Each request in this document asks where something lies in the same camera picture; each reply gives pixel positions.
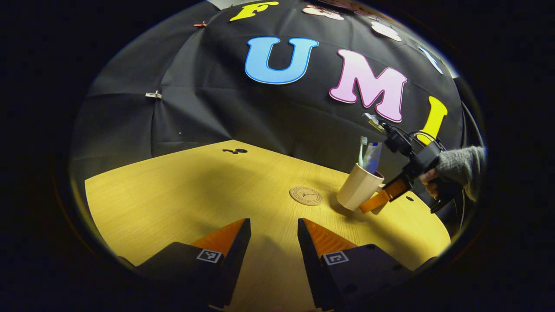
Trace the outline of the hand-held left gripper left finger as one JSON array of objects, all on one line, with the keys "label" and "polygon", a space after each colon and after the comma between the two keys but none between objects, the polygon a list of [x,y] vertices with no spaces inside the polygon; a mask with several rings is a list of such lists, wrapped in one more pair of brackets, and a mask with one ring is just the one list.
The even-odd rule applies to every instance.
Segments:
[{"label": "hand-held left gripper left finger", "polygon": [[251,237],[249,218],[230,223],[190,244],[172,242],[140,265],[125,265],[163,309],[229,306]]}]

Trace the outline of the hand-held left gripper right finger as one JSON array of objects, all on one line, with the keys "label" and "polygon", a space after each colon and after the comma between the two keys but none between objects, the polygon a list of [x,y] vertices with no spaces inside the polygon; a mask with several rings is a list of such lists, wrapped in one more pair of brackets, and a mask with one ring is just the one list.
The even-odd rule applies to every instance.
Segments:
[{"label": "hand-held left gripper right finger", "polygon": [[314,305],[326,312],[363,311],[436,260],[411,270],[377,245],[355,245],[307,218],[298,220],[297,237]]}]

